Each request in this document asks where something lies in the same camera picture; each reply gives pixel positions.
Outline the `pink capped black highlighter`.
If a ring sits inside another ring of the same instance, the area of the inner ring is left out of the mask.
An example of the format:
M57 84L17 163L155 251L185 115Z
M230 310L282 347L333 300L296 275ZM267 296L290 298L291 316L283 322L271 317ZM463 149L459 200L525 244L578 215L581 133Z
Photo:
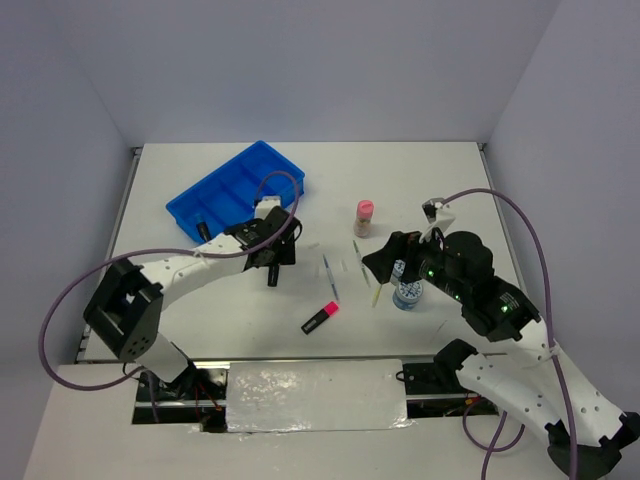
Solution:
M301 326L301 331L309 335L338 311L339 305L336 302L329 302Z

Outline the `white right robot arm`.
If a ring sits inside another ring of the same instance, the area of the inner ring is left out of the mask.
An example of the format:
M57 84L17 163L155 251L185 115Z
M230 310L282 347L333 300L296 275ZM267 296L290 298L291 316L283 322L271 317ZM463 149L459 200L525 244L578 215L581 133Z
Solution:
M515 285L498 277L493 254L474 233L394 232L363 258L375 279L391 280L397 261L403 281L425 281L461 307L474 333L497 344L525 375L518 381L497 369L472 343L450 341L435 357L436 383L487 398L515 417L543 443L566 475L601 479L639 438L639 416L609 401L559 345L536 307Z

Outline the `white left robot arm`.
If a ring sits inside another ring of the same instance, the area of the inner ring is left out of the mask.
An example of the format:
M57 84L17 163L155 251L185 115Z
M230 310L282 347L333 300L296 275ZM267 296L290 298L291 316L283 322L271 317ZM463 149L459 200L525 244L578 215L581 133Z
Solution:
M171 397L185 398L202 374L159 333L163 311L216 280L254 268L293 265L301 231L300 220L274 206L264 218L231 226L184 255L140 265L117 260L106 270L83 317L118 360L144 367Z

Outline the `orange capped black highlighter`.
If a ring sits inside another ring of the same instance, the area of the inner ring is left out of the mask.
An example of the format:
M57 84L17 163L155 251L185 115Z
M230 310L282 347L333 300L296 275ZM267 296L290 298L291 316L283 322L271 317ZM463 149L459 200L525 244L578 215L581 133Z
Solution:
M275 288L278 285L280 267L278 265L270 265L268 269L267 285Z

